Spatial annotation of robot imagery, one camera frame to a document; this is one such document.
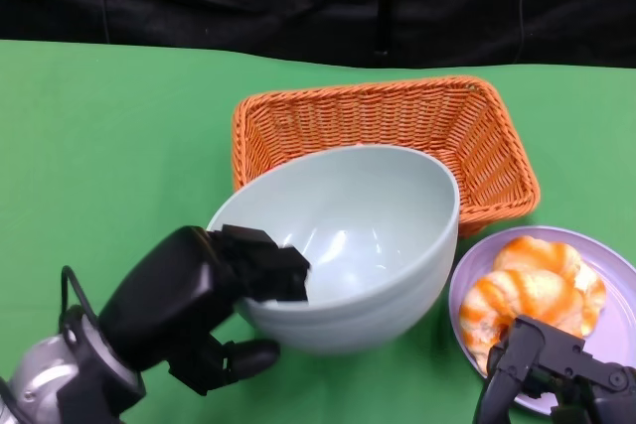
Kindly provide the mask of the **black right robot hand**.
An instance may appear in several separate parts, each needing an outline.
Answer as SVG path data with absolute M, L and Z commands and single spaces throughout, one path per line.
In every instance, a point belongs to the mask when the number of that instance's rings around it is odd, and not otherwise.
M 527 316 L 516 318 L 491 347 L 487 379 L 473 421 L 508 423 L 518 394 L 556 397 L 554 423 L 626 424 L 635 421 L 635 369 L 602 362 L 585 340 Z

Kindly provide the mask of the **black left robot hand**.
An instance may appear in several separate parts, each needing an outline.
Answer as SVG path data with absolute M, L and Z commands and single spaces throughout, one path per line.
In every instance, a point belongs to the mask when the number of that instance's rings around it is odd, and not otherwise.
M 206 395 L 262 373 L 280 355 L 274 340 L 222 344 L 212 331 L 246 299 L 306 300 L 309 270 L 296 248 L 277 245 L 262 230 L 183 226 L 126 275 L 98 326 L 128 367 L 144 372 L 166 361 L 174 377 Z

